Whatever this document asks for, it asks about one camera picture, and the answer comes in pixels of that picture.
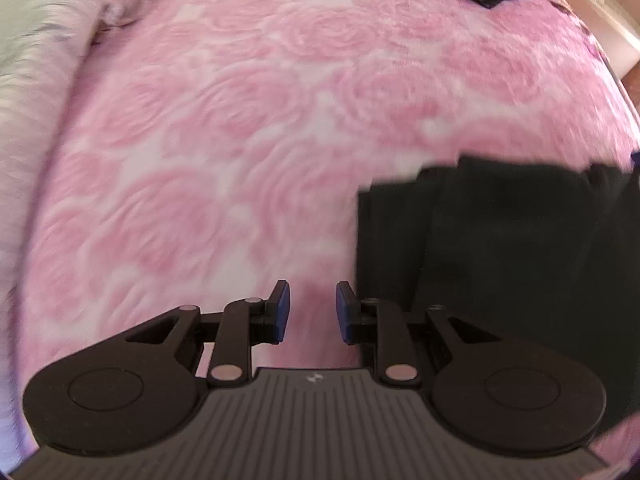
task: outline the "pink blanket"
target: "pink blanket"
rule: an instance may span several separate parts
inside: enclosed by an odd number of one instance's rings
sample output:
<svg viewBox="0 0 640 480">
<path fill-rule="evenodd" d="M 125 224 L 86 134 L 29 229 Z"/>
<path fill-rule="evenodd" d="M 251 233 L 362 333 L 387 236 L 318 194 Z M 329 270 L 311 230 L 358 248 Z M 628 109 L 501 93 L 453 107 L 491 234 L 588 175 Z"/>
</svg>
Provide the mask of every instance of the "pink blanket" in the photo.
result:
<svg viewBox="0 0 640 480">
<path fill-rule="evenodd" d="M 28 252 L 20 384 L 178 304 L 292 286 L 259 365 L 342 367 L 355 194 L 460 151 L 626 164 L 638 125 L 560 0 L 158 0 L 81 74 Z"/>
</svg>

